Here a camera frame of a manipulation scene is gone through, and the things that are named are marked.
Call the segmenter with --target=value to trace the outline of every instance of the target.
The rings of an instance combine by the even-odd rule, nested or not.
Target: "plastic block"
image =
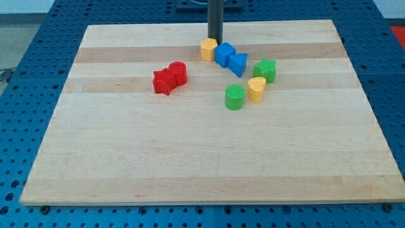
[[[276,76],[276,61],[262,58],[253,66],[253,77],[264,77],[266,83],[273,83]]]
[[[237,84],[227,87],[225,91],[225,106],[229,110],[239,110],[243,107],[245,89]]]
[[[255,103],[259,103],[266,88],[264,77],[255,77],[247,81],[247,97]]]
[[[224,42],[215,48],[215,61],[221,67],[226,68],[228,66],[229,56],[235,53],[236,49],[229,43]]]
[[[247,54],[231,54],[229,56],[228,67],[236,76],[242,77],[246,69]]]
[[[161,71],[154,71],[153,87],[155,93],[163,93],[167,96],[176,88],[176,77],[165,68]]]
[[[176,61],[169,65],[170,73],[175,75],[176,86],[182,86],[187,83],[187,67],[181,61]]]
[[[215,39],[207,38],[200,43],[201,58],[205,61],[214,61],[215,48],[218,46]]]

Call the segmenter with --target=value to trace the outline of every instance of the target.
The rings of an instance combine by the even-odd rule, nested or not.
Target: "blue block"
[[[215,61],[221,67],[225,68],[228,66],[229,56],[235,53],[236,49],[232,47],[232,45],[230,45],[229,43],[224,42],[215,48]]]
[[[242,77],[246,69],[247,53],[231,54],[229,56],[229,70],[231,70],[238,77]]]

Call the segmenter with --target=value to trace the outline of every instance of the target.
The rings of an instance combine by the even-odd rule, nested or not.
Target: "yellow cube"
[[[201,41],[201,58],[205,61],[214,61],[215,57],[215,48],[218,46],[218,43],[215,39],[207,38]]]
[[[255,77],[247,81],[247,97],[255,103],[261,101],[265,92],[266,79],[264,77]]]

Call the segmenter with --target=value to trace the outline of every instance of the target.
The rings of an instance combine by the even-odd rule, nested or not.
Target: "blue pegboard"
[[[405,59],[371,0],[244,0],[225,20],[332,19],[405,174]],[[405,204],[39,207],[19,204],[61,88],[90,24],[205,22],[175,0],[56,0],[0,98],[0,227],[405,227]]]

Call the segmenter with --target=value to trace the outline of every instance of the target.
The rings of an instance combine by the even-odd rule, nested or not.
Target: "light wood surface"
[[[200,59],[206,24],[87,28],[20,201],[26,205],[364,203],[405,183],[330,20],[224,24],[242,78]],[[277,60],[262,102],[230,84]],[[189,81],[153,92],[184,61]]]

